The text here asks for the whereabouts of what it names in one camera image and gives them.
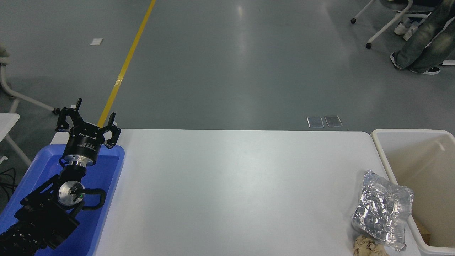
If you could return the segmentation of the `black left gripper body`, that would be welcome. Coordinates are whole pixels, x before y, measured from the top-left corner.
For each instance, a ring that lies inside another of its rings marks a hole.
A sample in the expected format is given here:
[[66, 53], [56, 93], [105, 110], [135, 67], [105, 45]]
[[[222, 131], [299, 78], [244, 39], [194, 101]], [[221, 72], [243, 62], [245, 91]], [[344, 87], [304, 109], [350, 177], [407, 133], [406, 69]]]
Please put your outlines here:
[[101, 128], [91, 123], [75, 125], [63, 152], [63, 159], [70, 162], [76, 156], [83, 156], [88, 162], [96, 162], [101, 144], [105, 141]]

